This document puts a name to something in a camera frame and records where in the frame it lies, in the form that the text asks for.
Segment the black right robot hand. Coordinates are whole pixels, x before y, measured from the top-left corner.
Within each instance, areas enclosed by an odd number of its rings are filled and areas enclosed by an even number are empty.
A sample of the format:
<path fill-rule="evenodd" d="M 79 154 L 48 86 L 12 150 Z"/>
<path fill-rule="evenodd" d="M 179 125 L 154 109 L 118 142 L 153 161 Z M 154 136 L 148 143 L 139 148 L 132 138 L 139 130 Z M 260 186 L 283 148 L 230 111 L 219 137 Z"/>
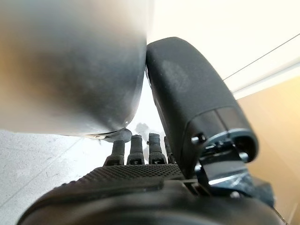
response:
<path fill-rule="evenodd" d="M 165 131 L 111 139 L 102 167 L 54 188 L 20 225 L 283 225 L 270 183 L 246 164 L 259 144 L 213 66 L 178 37 L 147 46 L 146 74 Z"/>

